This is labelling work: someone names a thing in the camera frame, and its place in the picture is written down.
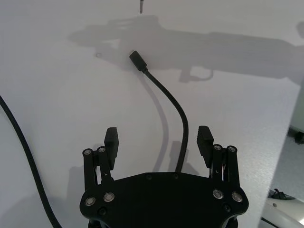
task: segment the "black metal plate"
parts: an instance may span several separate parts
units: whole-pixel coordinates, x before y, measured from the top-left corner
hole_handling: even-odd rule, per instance
[[[214,189],[222,191],[224,198],[216,199]],[[107,192],[115,195],[113,201],[104,201]],[[234,201],[233,192],[243,201]],[[88,197],[96,199],[92,206],[85,205]],[[97,185],[88,189],[80,202],[85,217],[110,228],[221,228],[247,208],[248,199],[240,187],[174,172],[143,173]],[[98,214],[100,209],[106,214]]]

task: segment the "bolt head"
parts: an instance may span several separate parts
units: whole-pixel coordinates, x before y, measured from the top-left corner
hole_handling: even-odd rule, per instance
[[[152,175],[151,174],[147,174],[146,175],[146,179],[149,180],[149,181],[152,180]]]
[[[107,192],[105,195],[104,195],[104,201],[105,202],[111,202],[112,200],[114,200],[114,197],[115,195],[111,192]]]
[[[218,145],[215,145],[214,149],[216,149],[217,151],[220,151],[222,148],[220,146],[218,146]]]
[[[220,190],[215,189],[213,191],[213,196],[219,200],[224,197],[224,194]]]
[[[100,153],[105,152],[105,148],[104,147],[99,148],[98,152],[100,152]]]
[[[237,192],[233,192],[231,196],[232,196],[232,199],[238,203],[243,201],[243,197],[240,194],[238,194]]]
[[[89,154],[91,154],[91,151],[90,151],[90,150],[86,150],[86,151],[84,152],[84,154],[85,154],[85,155],[89,155]]]
[[[223,205],[223,209],[224,209],[227,213],[229,213],[229,212],[231,211],[231,207],[230,207],[228,204],[224,204],[224,205]]]
[[[106,208],[105,208],[105,207],[100,208],[100,209],[98,210],[98,214],[99,214],[100,216],[106,215]]]
[[[86,206],[92,206],[95,203],[96,199],[94,197],[86,198],[85,205]]]
[[[235,151],[236,151],[236,149],[235,149],[234,147],[229,147],[228,150],[229,150],[230,152],[235,152]]]

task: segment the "gray floor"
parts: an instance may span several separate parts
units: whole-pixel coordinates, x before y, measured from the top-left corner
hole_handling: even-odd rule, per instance
[[[304,201],[304,145],[296,144],[293,135],[290,131],[286,137],[271,189]]]

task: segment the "white table surface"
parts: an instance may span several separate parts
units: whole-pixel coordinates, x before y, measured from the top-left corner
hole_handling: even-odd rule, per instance
[[[82,150],[116,126],[115,179],[173,171],[179,115],[130,63],[138,50],[189,120],[184,172],[208,175],[199,125],[238,147],[255,228],[304,74],[302,0],[3,0],[0,92],[32,149],[64,228],[87,227]],[[0,111],[0,227],[51,227],[22,147]]]

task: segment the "black cable on table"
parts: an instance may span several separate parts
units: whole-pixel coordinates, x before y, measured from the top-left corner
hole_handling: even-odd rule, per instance
[[[177,102],[177,100],[173,97],[173,95],[164,87],[147,69],[147,64],[143,60],[143,58],[139,55],[137,51],[132,50],[130,53],[130,59],[136,66],[136,68],[143,72],[165,95],[166,97],[172,102],[174,107],[177,109],[178,113],[180,114],[182,125],[183,125],[183,136],[181,141],[180,147],[180,154],[176,165],[176,172],[181,172],[185,156],[186,156],[186,149],[188,144],[188,136],[189,136],[189,127],[188,127],[188,120],[185,115],[184,110]]]
[[[13,127],[16,131],[16,134],[17,134],[17,136],[18,136],[18,138],[19,138],[19,140],[22,144],[22,147],[23,147],[25,155],[28,159],[28,162],[29,162],[28,164],[29,164],[29,167],[32,171],[32,174],[33,174],[33,177],[34,177],[34,180],[35,180],[35,184],[36,184],[36,187],[37,187],[37,190],[38,190],[43,208],[44,208],[44,210],[47,214],[47,217],[48,217],[49,221],[51,222],[51,224],[54,228],[61,228],[61,225],[59,224],[59,222],[58,222],[56,216],[54,215],[54,212],[53,212],[53,210],[52,210],[52,208],[51,208],[51,206],[48,202],[48,198],[47,198],[47,195],[44,191],[44,188],[43,188],[43,185],[42,185],[42,182],[41,182],[41,179],[40,179],[40,175],[39,175],[37,166],[35,164],[32,152],[30,151],[29,145],[28,145],[26,139],[24,138],[24,135],[23,135],[16,119],[14,118],[13,114],[11,113],[10,109],[8,108],[8,106],[6,105],[6,103],[4,102],[4,100],[2,99],[1,96],[0,96],[0,105],[3,108],[7,117],[9,118],[11,124],[13,125]]]

